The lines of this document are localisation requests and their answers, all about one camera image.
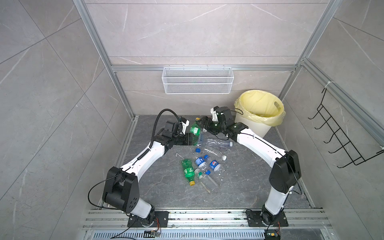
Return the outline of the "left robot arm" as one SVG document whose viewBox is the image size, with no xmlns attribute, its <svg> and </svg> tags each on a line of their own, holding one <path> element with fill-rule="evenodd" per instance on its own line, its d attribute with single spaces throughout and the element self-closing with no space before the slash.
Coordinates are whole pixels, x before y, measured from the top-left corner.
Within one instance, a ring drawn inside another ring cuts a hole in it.
<svg viewBox="0 0 384 240">
<path fill-rule="evenodd" d="M 173 146 L 192 145 L 192 134 L 186 129 L 190 121 L 166 122 L 158 133 L 153 132 L 149 145 L 127 164 L 112 167 L 107 174 L 103 202 L 127 214 L 152 221 L 154 207 L 140 198 L 139 182 L 144 173 Z"/>
</svg>

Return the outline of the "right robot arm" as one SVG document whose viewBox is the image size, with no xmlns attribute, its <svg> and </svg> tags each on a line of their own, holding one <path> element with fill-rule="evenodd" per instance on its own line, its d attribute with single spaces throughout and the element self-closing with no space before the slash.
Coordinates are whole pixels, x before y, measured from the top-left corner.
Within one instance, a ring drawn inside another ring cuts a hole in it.
<svg viewBox="0 0 384 240">
<path fill-rule="evenodd" d="M 223 134 L 250 149 L 272 168 L 269 176 L 271 190 L 262 207 L 261 219 L 265 226 L 274 225 L 282 216 L 288 195 L 302 176 L 298 154 L 280 149 L 259 137 L 244 123 L 236 123 L 228 107 L 216 106 L 211 109 L 211 114 L 211 117 L 196 120 L 200 129 L 215 136 Z"/>
</svg>

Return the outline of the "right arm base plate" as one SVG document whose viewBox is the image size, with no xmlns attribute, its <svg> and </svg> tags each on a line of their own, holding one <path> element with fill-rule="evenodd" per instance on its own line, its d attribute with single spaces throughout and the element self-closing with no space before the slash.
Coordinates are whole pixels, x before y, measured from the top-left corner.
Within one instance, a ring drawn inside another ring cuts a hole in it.
<svg viewBox="0 0 384 240">
<path fill-rule="evenodd" d="M 277 215 L 271 215 L 267 210 L 254 211 L 247 209 L 245 211 L 249 227 L 288 227 L 288 220 L 284 211 Z"/>
</svg>

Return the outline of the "green Sprite bottle yellow cap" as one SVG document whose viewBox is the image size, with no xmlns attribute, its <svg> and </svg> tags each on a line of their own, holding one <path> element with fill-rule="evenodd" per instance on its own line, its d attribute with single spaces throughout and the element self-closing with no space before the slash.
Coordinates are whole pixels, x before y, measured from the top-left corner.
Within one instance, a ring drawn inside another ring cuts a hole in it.
<svg viewBox="0 0 384 240">
<path fill-rule="evenodd" d="M 188 180 L 190 186 L 194 186 L 195 183 L 195 172 L 191 160 L 182 160 L 182 168 L 185 178 Z"/>
</svg>

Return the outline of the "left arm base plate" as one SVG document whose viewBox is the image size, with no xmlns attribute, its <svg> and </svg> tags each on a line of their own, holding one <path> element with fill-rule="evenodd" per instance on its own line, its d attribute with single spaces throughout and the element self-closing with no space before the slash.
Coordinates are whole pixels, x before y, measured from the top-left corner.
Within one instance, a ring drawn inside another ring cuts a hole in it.
<svg viewBox="0 0 384 240">
<path fill-rule="evenodd" d="M 131 228 L 165 228 L 168 226 L 169 213 L 167 211 L 151 212 L 147 218 L 143 219 L 138 216 L 129 217 L 127 227 Z"/>
</svg>

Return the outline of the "clear bottle blue cap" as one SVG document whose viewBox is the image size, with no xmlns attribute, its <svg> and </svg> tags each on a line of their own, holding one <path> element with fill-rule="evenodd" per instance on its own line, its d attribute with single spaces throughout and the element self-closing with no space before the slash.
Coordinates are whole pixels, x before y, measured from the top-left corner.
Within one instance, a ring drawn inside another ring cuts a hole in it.
<svg viewBox="0 0 384 240">
<path fill-rule="evenodd" d="M 198 140 L 195 144 L 196 148 L 199 149 L 199 151 L 201 152 L 202 149 L 203 149 L 203 146 L 204 146 L 204 134 L 201 133 L 198 137 Z"/>
</svg>

